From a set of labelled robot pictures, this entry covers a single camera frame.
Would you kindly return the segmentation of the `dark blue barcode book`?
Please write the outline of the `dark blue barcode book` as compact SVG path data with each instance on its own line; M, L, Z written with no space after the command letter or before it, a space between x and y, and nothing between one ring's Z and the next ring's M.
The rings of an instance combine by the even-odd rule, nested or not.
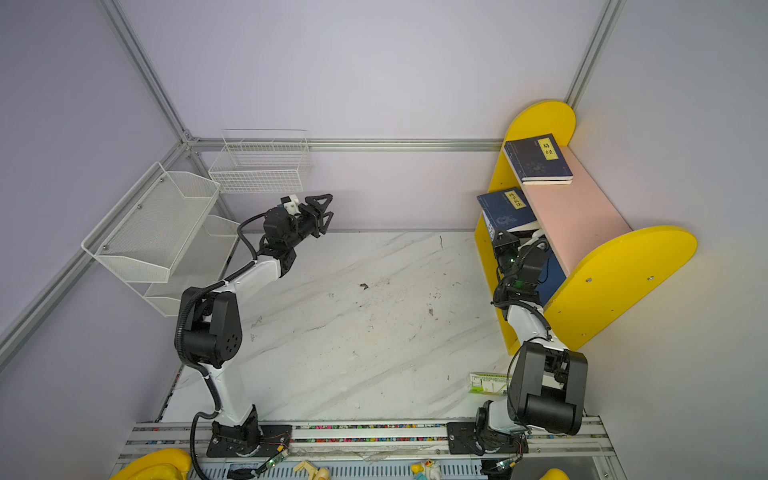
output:
M540 228L521 188L490 192L476 197L491 238L499 232L526 232Z

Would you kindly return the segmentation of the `dark blue book yellow label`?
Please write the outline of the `dark blue book yellow label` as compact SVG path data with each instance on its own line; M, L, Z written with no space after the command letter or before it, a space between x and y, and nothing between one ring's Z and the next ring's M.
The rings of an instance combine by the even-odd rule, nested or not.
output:
M523 185L569 185L573 181L572 176L565 177L544 177L544 178L526 178L522 181Z

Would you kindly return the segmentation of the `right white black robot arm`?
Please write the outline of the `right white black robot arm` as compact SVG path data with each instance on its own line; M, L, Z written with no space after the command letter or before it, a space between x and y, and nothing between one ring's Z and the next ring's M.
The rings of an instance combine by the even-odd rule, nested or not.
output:
M505 398L478 409L477 435L501 441L522 437L531 427L574 435L582 424L588 361L560 341L543 313L538 287L549 242L538 234L523 242L499 232L492 249L498 280L492 305L514 330L519 348L505 374Z

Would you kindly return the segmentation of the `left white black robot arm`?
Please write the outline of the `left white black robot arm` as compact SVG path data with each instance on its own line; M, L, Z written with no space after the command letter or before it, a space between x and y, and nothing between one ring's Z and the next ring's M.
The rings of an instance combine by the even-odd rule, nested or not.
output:
M182 364L201 375L212 397L214 411L202 416L226 435L245 437L259 430L256 408L233 366L243 341L240 307L290 271L303 240L327 233L332 201L330 193L303 200L290 195L246 219L236 233L250 260L213 284L182 293L174 348Z

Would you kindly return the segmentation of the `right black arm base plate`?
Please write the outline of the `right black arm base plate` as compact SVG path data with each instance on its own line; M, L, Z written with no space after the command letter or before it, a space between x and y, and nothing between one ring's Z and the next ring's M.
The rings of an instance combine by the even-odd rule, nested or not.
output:
M524 434L509 435L473 422L449 422L446 425L448 448L452 455L527 454L529 446Z

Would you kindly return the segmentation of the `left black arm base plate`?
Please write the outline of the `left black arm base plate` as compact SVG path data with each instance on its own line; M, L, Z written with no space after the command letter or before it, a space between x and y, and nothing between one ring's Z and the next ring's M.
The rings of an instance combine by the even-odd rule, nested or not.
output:
M208 458L268 458L287 449L293 427L288 424L230 427L214 422L206 456Z

